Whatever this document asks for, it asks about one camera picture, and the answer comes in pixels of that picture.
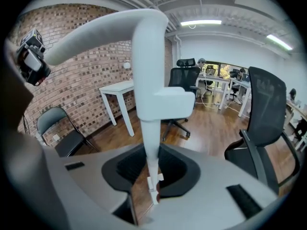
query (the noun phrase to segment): computer monitor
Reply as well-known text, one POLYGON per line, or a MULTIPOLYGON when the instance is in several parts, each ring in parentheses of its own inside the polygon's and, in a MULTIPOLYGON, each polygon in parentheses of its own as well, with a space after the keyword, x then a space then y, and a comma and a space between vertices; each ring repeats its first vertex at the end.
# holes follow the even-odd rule
POLYGON ((243 73, 241 80, 243 82, 250 82, 249 75, 247 73, 243 73))

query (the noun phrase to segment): window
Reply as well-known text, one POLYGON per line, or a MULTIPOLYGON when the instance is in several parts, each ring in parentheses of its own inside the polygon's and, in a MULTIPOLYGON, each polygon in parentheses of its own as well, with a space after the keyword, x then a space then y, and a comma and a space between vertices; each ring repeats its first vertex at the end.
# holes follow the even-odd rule
MULTIPOLYGON (((230 78, 229 72, 231 72, 233 69, 240 70, 241 68, 244 68, 246 73, 248 73, 248 68, 229 65, 229 64, 215 62, 215 61, 207 61, 206 64, 203 66, 202 71, 205 72, 208 65, 213 66, 213 68, 215 69, 215 74, 214 74, 215 76, 220 76, 220 77, 223 77, 224 79, 230 78)), ((222 85, 217 83, 216 87, 221 89, 222 85)))

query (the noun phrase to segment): black folding chair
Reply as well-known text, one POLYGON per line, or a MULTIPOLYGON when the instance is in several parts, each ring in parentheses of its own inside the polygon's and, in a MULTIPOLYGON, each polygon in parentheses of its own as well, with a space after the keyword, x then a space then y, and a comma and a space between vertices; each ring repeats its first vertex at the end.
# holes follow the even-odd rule
MULTIPOLYGON (((177 62, 177 65, 182 66, 180 68, 172 68, 171 69, 171 77, 169 80, 169 87, 182 87, 185 91, 193 92, 195 95, 197 93, 197 87, 195 87, 196 80, 201 72, 199 67, 194 67, 195 60, 193 59, 180 59, 177 62)), ((162 135, 162 141, 165 141, 166 136, 172 125, 175 125, 182 130, 184 130, 187 134, 187 137, 190 137, 191 133, 184 128, 178 120, 180 119, 168 119, 162 120, 162 123, 168 123, 166 131, 162 135)))
POLYGON ((286 86, 275 75, 255 67, 249 68, 249 77, 253 98, 248 128, 240 130, 242 139, 232 143, 224 155, 227 160, 258 178, 278 194, 279 187, 292 179, 300 169, 296 151, 283 131, 286 86), (276 142, 280 136, 295 159, 295 168, 286 179, 278 183, 265 146, 276 142))
POLYGON ((60 121, 61 119, 67 117, 70 123, 72 124, 74 130, 72 130, 69 134, 67 134, 55 147, 60 157, 68 157, 73 154, 82 146, 82 144, 87 145, 88 147, 95 149, 99 152, 97 148, 95 148, 79 131, 77 126, 71 121, 67 113, 60 107, 52 107, 46 112, 44 112, 37 120, 37 131, 45 144, 48 146, 48 143, 43 137, 43 134, 53 126, 55 123, 60 121))

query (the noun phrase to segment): brick wall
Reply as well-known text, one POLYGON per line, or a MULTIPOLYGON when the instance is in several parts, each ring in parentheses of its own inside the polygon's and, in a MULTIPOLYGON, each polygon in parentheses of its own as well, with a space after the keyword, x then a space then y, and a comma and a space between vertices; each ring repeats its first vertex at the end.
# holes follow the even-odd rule
MULTIPOLYGON (((23 15, 10 33, 13 43, 19 44, 21 38, 36 27, 43 37, 46 52, 66 34, 78 26, 114 10, 84 4, 61 4, 43 7, 23 15)), ((165 66, 172 66, 171 42, 165 40, 165 66)), ((34 95, 25 117, 31 135, 36 135, 38 117, 54 106, 60 106, 71 117, 82 133, 87 136, 110 121, 98 88, 124 81, 130 70, 123 68, 123 62, 131 59, 131 43, 118 42, 83 52, 61 65, 50 66, 51 74, 39 86, 26 87, 34 95)), ((108 95, 113 115, 121 115, 117 99, 108 95)), ((135 106, 133 92, 124 94, 127 110, 135 106)), ((45 135, 50 145, 56 145, 54 134, 66 135, 72 127, 63 119, 45 135)))

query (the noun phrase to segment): desk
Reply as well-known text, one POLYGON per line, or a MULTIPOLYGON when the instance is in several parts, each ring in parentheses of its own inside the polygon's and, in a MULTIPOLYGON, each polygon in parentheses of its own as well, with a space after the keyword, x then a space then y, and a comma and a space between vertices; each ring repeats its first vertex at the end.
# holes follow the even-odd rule
POLYGON ((219 110, 221 110, 222 106, 223 106, 223 102, 224 102, 225 96, 227 94, 227 87, 228 87, 228 84, 229 84, 229 79, 222 79, 222 78, 219 78, 219 77, 216 77, 216 76, 210 76, 210 75, 206 75, 206 77, 202 76, 202 75, 199 75, 197 80, 196 80, 196 85, 195 85, 196 87, 198 87, 198 83, 199 83, 200 80, 214 81, 215 82, 214 90, 213 90, 213 95, 215 94, 216 82, 220 82, 220 83, 224 83, 225 84, 222 100, 221 100, 221 103, 220 103, 220 106, 219 106, 219 110))
POLYGON ((246 106, 246 103, 248 102, 248 97, 249 97, 249 94, 251 92, 251 86, 250 86, 250 83, 249 82, 242 82, 242 81, 239 81, 237 79, 234 79, 234 78, 230 78, 230 88, 229 88, 229 91, 227 93, 227 99, 229 100, 229 96, 230 96, 230 92, 231 92, 231 88, 232 88, 232 85, 233 83, 237 83, 239 84, 240 86, 242 86, 243 88, 246 89, 246 94, 245 94, 245 98, 243 100, 243 103, 242 103, 242 106, 241 106, 241 109, 240 109, 240 112, 238 114, 239 117, 242 116, 242 113, 244 111, 244 108, 246 106))
MULTIPOLYGON (((302 109, 298 108, 292 102, 287 101, 287 105, 291 107, 293 110, 296 110, 301 115, 301 117, 307 121, 307 113, 304 113, 302 109)), ((305 146, 302 148, 302 150, 304 150, 305 147, 307 146, 307 132, 304 134, 304 136, 302 136, 301 140, 296 145, 295 150, 298 150, 299 147, 303 144, 303 142, 305 143, 305 146)))
POLYGON ((161 226, 176 230, 229 229, 246 221, 226 189, 230 185, 241 185, 263 209, 278 198, 269 187, 229 161, 167 146, 194 160, 201 169, 201 176, 183 196, 161 199, 158 205, 153 205, 141 219, 140 228, 144 230, 161 229, 161 226))
POLYGON ((113 83, 113 84, 99 88, 102 99, 104 100, 104 103, 105 103, 105 106, 106 106, 106 111, 109 114, 109 117, 110 117, 112 124, 114 126, 116 125, 116 121, 115 121, 114 116, 112 114, 109 102, 107 101, 106 94, 113 94, 113 95, 117 96, 120 111, 121 111, 123 118, 125 120, 127 130, 128 130, 128 132, 131 136, 134 136, 134 132, 133 132, 133 129, 132 129, 132 126, 131 126, 129 116, 128 116, 128 112, 127 112, 127 109, 126 109, 123 94, 133 90, 133 87, 134 87, 133 80, 129 80, 129 81, 113 83))

